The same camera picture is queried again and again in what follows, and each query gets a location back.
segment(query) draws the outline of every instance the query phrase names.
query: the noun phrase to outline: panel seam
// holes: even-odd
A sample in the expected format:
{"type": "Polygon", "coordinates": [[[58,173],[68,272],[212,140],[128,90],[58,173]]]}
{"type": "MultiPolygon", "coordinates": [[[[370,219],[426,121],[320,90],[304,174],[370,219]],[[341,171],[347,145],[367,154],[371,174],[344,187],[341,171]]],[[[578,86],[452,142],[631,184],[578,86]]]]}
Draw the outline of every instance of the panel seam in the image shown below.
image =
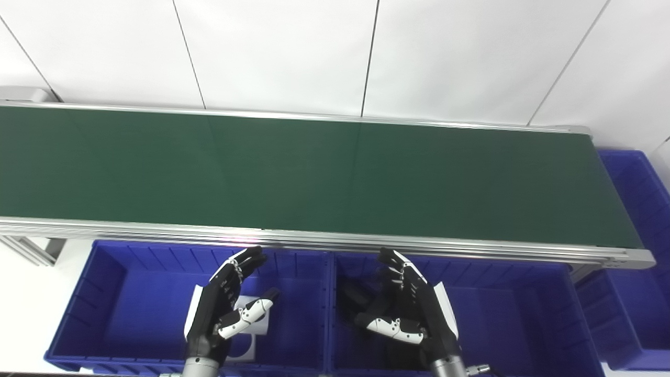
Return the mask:
{"type": "Polygon", "coordinates": [[[526,126],[530,126],[530,125],[531,125],[531,123],[533,122],[533,119],[535,118],[535,116],[537,115],[537,113],[540,111],[540,108],[542,108],[542,105],[544,105],[544,103],[546,102],[547,98],[549,98],[549,95],[550,95],[551,92],[553,91],[554,87],[556,87],[556,84],[557,84],[558,81],[561,79],[561,77],[563,76],[563,74],[564,74],[565,71],[567,70],[567,68],[568,68],[568,66],[570,65],[570,63],[572,63],[572,60],[575,58],[575,56],[576,56],[577,53],[579,52],[580,48],[582,48],[582,45],[584,44],[584,41],[586,41],[586,38],[589,36],[589,34],[591,34],[591,31],[593,30],[593,28],[594,28],[594,27],[596,26],[596,24],[598,23],[598,20],[600,19],[600,16],[602,16],[602,14],[605,12],[605,9],[607,9],[607,6],[610,4],[610,1],[611,1],[611,0],[606,0],[606,1],[605,1],[605,4],[603,4],[602,8],[600,8],[600,11],[599,11],[598,14],[596,15],[596,18],[595,18],[595,19],[593,20],[593,22],[591,23],[591,26],[589,26],[589,28],[586,30],[586,33],[585,33],[584,36],[582,37],[582,40],[580,40],[580,42],[577,44],[577,47],[575,47],[575,50],[572,52],[572,55],[570,55],[570,57],[568,58],[567,62],[566,62],[565,65],[563,66],[563,69],[561,69],[561,72],[559,72],[558,76],[556,76],[556,79],[553,81],[553,83],[552,83],[551,86],[549,87],[549,90],[547,91],[547,93],[546,93],[546,94],[544,95],[544,97],[542,98],[542,101],[540,101],[540,104],[537,106],[537,108],[535,109],[535,111],[534,111],[533,114],[531,115],[531,118],[528,119],[528,123],[526,123],[526,126]]]}
{"type": "Polygon", "coordinates": [[[21,51],[23,51],[23,53],[25,54],[25,57],[28,58],[28,60],[30,61],[30,64],[32,64],[33,68],[35,68],[35,70],[38,72],[39,76],[42,78],[44,83],[47,85],[47,87],[49,87],[49,90],[54,95],[56,100],[58,102],[63,102],[63,99],[60,98],[58,93],[56,93],[54,88],[49,83],[49,80],[46,79],[46,77],[44,76],[42,71],[40,71],[40,69],[38,68],[37,64],[35,64],[35,61],[33,60],[33,58],[30,57],[30,55],[28,54],[28,51],[25,50],[25,48],[23,47],[23,44],[21,44],[21,42],[19,41],[19,38],[16,37],[16,34],[14,34],[13,31],[11,31],[11,28],[9,28],[9,25],[7,25],[7,22],[5,21],[5,18],[2,15],[0,15],[0,21],[2,21],[2,24],[5,26],[5,28],[7,28],[7,31],[9,32],[11,37],[14,39],[14,41],[16,41],[16,44],[19,45],[19,48],[21,48],[21,51]]]}
{"type": "Polygon", "coordinates": [[[373,61],[373,47],[375,46],[375,32],[377,30],[377,15],[379,14],[379,2],[377,0],[377,7],[375,8],[375,22],[373,23],[373,34],[370,40],[370,54],[368,55],[368,68],[365,72],[365,85],[363,86],[363,102],[360,104],[360,116],[363,116],[365,110],[365,96],[368,92],[368,79],[370,78],[370,64],[373,61]]]}
{"type": "Polygon", "coordinates": [[[179,30],[182,33],[182,39],[184,40],[184,46],[186,47],[186,54],[188,55],[188,61],[191,63],[191,70],[193,70],[193,77],[196,79],[196,86],[198,87],[198,94],[200,94],[200,101],[202,102],[202,107],[207,110],[207,105],[205,105],[205,98],[202,96],[202,89],[200,88],[200,81],[198,80],[198,74],[196,73],[196,66],[193,64],[193,58],[191,57],[191,49],[188,47],[188,42],[186,41],[186,34],[184,33],[184,27],[182,26],[182,19],[179,17],[179,11],[177,10],[177,4],[175,0],[172,0],[172,6],[174,7],[174,14],[177,16],[177,22],[179,23],[179,30]]]}

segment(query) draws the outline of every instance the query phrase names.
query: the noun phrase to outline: blue plastic bin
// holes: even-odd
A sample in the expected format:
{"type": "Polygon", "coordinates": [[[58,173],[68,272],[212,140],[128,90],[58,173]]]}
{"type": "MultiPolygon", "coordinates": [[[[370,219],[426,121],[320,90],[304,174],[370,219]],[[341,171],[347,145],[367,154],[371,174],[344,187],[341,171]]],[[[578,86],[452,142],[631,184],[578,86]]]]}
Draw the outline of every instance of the blue plastic bin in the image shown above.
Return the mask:
{"type": "MultiPolygon", "coordinates": [[[[96,373],[180,372],[184,321],[195,284],[205,285],[240,248],[97,241],[45,359],[65,370],[96,373]]],[[[265,250],[269,259],[245,280],[242,294],[276,286],[267,335],[257,337],[256,363],[226,364],[233,376],[317,376],[330,303],[326,252],[265,250]]],[[[249,340],[236,337],[233,349],[249,340]]]]}
{"type": "Polygon", "coordinates": [[[599,271],[578,284],[578,296],[610,368],[670,370],[670,197],[642,152],[600,157],[657,265],[599,271]]]}
{"type": "MultiPolygon", "coordinates": [[[[335,254],[335,281],[375,284],[374,254],[335,254]]],[[[464,361],[506,376],[603,376],[567,267],[561,264],[412,257],[431,284],[443,281],[454,308],[464,361]]],[[[330,370],[339,376],[429,376],[388,370],[385,345],[340,316],[332,294],[330,370]]]]}

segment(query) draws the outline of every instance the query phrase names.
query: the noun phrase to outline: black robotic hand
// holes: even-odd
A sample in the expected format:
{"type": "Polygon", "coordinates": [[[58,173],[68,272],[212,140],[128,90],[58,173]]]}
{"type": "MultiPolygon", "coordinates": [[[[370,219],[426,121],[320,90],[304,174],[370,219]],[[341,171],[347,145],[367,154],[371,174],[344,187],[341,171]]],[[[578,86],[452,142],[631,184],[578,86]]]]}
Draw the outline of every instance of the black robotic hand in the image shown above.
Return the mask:
{"type": "Polygon", "coordinates": [[[244,279],[265,263],[267,256],[260,246],[247,248],[227,259],[205,287],[196,287],[192,310],[186,319],[188,350],[186,359],[200,358],[221,365],[230,351],[230,339],[250,324],[263,318],[279,296],[272,288],[243,308],[234,309],[244,279]],[[193,310],[195,301],[197,309],[193,310]]]}
{"type": "Polygon", "coordinates": [[[423,274],[405,256],[382,248],[377,258],[385,264],[387,284],[397,287],[396,307],[400,318],[360,313],[358,326],[405,343],[416,344],[436,376],[465,377],[458,330],[444,285],[428,284],[423,274]]]}

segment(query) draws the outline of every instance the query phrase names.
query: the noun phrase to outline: metal wrist cylinder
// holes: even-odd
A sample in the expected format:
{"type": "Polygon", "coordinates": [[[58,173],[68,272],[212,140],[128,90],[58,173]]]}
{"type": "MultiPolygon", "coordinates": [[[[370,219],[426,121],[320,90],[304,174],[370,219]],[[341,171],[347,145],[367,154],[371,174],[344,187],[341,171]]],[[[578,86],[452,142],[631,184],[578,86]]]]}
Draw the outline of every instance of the metal wrist cylinder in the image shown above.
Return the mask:
{"type": "Polygon", "coordinates": [[[430,363],[430,371],[433,377],[468,377],[465,365],[460,356],[452,356],[448,361],[438,359],[430,363]]]}
{"type": "Polygon", "coordinates": [[[188,358],[182,377],[218,377],[218,362],[208,358],[188,358]]]}

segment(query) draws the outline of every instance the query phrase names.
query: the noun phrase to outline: metal leg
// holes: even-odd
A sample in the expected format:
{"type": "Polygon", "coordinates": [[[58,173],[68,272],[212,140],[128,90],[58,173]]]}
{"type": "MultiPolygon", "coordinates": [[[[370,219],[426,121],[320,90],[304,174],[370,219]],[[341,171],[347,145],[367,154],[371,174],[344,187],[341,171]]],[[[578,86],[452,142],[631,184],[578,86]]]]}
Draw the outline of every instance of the metal leg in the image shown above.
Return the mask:
{"type": "Polygon", "coordinates": [[[0,243],[5,244],[9,249],[36,266],[53,266],[56,263],[56,258],[60,254],[60,250],[62,250],[63,245],[65,244],[65,239],[50,239],[46,250],[35,245],[35,243],[27,237],[21,236],[0,235],[0,243]]]}
{"type": "Polygon", "coordinates": [[[572,267],[572,271],[570,272],[570,280],[572,280],[573,283],[576,283],[587,277],[591,272],[602,268],[598,264],[570,263],[569,265],[572,267]]]}

